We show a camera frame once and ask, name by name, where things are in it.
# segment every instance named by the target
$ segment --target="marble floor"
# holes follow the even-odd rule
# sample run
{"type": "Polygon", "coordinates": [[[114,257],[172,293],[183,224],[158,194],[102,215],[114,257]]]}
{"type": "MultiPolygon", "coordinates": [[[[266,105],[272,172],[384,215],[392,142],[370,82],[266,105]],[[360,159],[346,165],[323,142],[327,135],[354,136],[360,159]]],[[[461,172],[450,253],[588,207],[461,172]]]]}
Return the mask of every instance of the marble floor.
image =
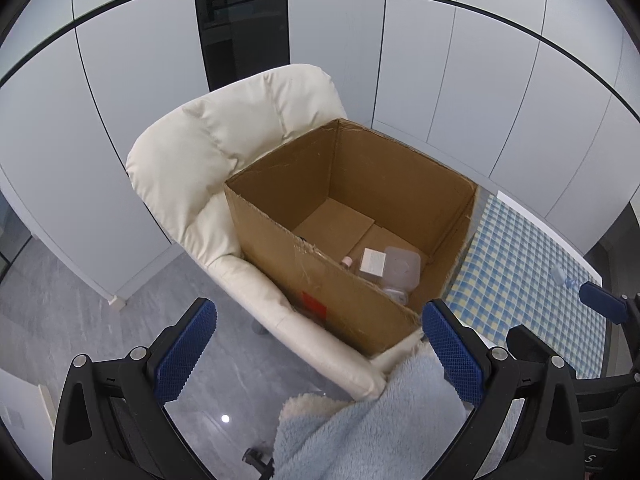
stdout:
{"type": "Polygon", "coordinates": [[[187,254],[116,312],[41,241],[29,241],[0,283],[0,368],[46,384],[57,405],[76,354],[98,361],[148,346],[199,296],[216,303],[218,329],[181,396],[166,408],[217,478],[257,479],[242,455],[248,447],[271,447],[289,397],[305,392],[349,396],[271,335],[256,335],[252,318],[187,254]],[[228,423],[222,415],[228,415],[228,423]]]}

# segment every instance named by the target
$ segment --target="checkered tablecloth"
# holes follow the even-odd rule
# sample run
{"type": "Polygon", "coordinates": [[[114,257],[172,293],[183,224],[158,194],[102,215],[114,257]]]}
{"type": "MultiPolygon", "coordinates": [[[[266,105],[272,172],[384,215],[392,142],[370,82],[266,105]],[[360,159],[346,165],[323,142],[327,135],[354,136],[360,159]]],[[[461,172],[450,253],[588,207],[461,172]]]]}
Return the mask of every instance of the checkered tablecloth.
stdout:
{"type": "Polygon", "coordinates": [[[560,263],[577,283],[595,281],[549,236],[492,196],[447,296],[458,318],[498,345],[523,324],[575,368],[579,379],[600,376],[606,320],[578,293],[550,276],[560,263]]]}

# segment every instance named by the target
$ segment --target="silver screw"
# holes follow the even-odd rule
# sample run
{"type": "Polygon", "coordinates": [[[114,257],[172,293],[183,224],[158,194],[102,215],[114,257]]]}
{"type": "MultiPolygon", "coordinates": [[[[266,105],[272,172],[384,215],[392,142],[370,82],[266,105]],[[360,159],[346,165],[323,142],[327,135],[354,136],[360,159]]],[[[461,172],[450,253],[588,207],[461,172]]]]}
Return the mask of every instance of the silver screw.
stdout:
{"type": "Polygon", "coordinates": [[[562,359],[559,355],[554,355],[551,358],[551,364],[556,368],[562,368],[564,366],[564,359],[562,359]]]}
{"type": "Polygon", "coordinates": [[[146,348],[143,346],[136,346],[130,353],[129,356],[134,361],[140,361],[146,355],[146,348]]]}
{"type": "Polygon", "coordinates": [[[77,355],[76,357],[74,357],[74,366],[76,368],[84,366],[85,362],[86,362],[86,355],[84,355],[84,354],[80,354],[80,355],[77,355]]]}
{"type": "Polygon", "coordinates": [[[498,361],[504,361],[509,356],[509,353],[501,346],[495,346],[491,348],[491,355],[498,361]]]}

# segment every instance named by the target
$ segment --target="textured blue pad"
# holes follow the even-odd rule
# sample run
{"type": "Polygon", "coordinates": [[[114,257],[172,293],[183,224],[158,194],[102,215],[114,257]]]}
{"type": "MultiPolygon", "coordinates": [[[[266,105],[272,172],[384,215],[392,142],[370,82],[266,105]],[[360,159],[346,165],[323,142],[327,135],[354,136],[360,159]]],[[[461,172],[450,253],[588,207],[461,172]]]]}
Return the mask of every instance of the textured blue pad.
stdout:
{"type": "Polygon", "coordinates": [[[609,294],[595,283],[583,283],[578,296],[586,306],[602,314],[616,325],[624,323],[628,319],[626,303],[620,298],[609,294]]]}
{"type": "Polygon", "coordinates": [[[431,302],[422,310],[422,330],[460,399],[477,408],[484,396],[482,370],[455,330],[431,302]]]}
{"type": "Polygon", "coordinates": [[[216,331],[216,305],[204,301],[156,367],[154,395],[158,402],[175,400],[216,331]]]}

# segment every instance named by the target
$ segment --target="cardboard box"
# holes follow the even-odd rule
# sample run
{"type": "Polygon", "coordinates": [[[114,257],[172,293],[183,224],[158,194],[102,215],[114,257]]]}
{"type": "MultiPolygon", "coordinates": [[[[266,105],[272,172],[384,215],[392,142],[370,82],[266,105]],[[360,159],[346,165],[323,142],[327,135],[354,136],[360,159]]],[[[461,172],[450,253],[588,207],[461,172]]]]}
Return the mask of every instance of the cardboard box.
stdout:
{"type": "Polygon", "coordinates": [[[465,245],[477,186],[411,148],[347,120],[279,147],[225,184],[246,259],[293,306],[366,356],[419,326],[465,245]],[[420,254],[420,285],[402,306],[356,275],[365,248],[420,254]],[[345,270],[338,263],[351,256],[345,270]]]}

